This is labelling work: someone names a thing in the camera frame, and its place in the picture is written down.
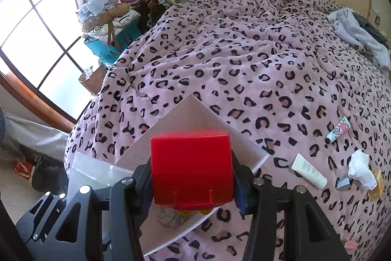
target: tissue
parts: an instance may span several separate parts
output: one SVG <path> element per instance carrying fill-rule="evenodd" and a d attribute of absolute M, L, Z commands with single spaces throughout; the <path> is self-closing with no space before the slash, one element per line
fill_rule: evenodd
<path fill-rule="evenodd" d="M 376 187 L 377 182 L 375 176 L 368 168 L 368 163 L 369 155 L 358 149 L 351 155 L 348 176 L 360 181 L 364 189 L 372 190 Z"/>

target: leopard print blanket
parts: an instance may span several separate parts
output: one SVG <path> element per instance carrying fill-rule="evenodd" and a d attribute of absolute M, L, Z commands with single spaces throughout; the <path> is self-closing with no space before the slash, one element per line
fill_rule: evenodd
<path fill-rule="evenodd" d="M 75 151 L 116 163 L 192 94 L 270 155 L 261 174 L 274 186 L 307 186 L 341 238 L 359 244 L 351 259 L 366 260 L 390 224 L 390 82 L 335 36 L 326 13 L 339 7 L 331 0 L 192 0 L 171 7 L 106 75 L 69 136 L 66 170 Z M 351 129 L 325 145 L 342 116 Z M 357 181 L 347 191 L 335 188 L 357 149 L 382 171 L 377 201 Z M 325 189 L 290 169 L 297 153 L 328 179 Z M 241 260 L 250 221 L 228 204 L 146 259 Z M 282 217 L 277 222 L 282 231 Z M 279 232 L 277 260 L 282 247 Z"/>

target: red package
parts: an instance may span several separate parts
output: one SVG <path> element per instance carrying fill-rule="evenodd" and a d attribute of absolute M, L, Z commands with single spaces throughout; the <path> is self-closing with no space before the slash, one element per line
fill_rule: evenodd
<path fill-rule="evenodd" d="M 22 177 L 27 180 L 30 179 L 31 173 L 33 172 L 33 166 L 26 161 L 15 161 L 14 170 Z"/>

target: window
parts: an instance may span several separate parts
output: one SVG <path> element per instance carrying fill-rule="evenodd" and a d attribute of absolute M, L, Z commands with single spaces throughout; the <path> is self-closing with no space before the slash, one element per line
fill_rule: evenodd
<path fill-rule="evenodd" d="M 75 0 L 0 0 L 0 71 L 73 123 L 92 98 L 79 77 L 98 65 L 76 10 Z"/>

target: pile of clothes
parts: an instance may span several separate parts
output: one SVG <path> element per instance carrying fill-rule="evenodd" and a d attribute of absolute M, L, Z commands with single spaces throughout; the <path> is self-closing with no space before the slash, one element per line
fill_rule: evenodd
<path fill-rule="evenodd" d="M 338 9 L 327 16 L 334 33 L 369 58 L 388 77 L 391 70 L 390 52 L 384 35 L 363 16 L 351 8 Z"/>
<path fill-rule="evenodd" d="M 118 4 L 118 0 L 89 0 L 76 14 L 83 26 L 83 38 L 97 38 L 103 43 L 107 43 L 108 40 L 109 26 L 107 20 L 112 21 L 114 32 L 117 35 L 140 16 L 129 5 Z"/>

